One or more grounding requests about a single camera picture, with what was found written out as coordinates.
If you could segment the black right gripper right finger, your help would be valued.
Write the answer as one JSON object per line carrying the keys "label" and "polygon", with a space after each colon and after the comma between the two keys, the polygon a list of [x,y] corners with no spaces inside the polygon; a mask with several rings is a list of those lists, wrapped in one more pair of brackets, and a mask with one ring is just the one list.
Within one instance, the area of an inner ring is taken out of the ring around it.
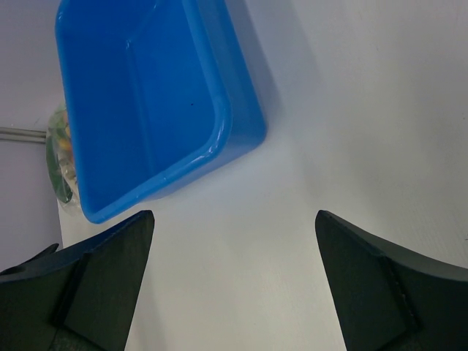
{"label": "black right gripper right finger", "polygon": [[348,350],[466,350],[467,270],[329,211],[315,231]]}

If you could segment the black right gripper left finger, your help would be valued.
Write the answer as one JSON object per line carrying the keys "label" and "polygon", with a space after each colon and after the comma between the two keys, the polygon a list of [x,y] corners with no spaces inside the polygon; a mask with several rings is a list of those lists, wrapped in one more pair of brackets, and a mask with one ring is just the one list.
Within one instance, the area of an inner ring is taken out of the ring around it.
{"label": "black right gripper left finger", "polygon": [[154,215],[140,211],[1,272],[2,350],[124,350]]}

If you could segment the clear zip top bag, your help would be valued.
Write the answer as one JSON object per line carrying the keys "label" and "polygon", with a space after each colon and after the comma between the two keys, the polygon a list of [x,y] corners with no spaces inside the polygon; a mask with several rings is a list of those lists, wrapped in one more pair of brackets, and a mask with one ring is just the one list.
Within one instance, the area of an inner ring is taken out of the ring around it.
{"label": "clear zip top bag", "polygon": [[56,198],[65,212],[81,212],[78,180],[67,109],[59,105],[48,119],[45,138],[48,176]]}

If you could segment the blue plastic bin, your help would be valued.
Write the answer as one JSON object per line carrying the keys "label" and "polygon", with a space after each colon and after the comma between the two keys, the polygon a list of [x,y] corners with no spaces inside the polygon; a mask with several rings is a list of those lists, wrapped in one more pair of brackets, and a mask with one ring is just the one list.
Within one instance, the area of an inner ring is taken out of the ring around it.
{"label": "blue plastic bin", "polygon": [[90,222],[169,195],[265,139],[224,1],[62,1],[56,43]]}

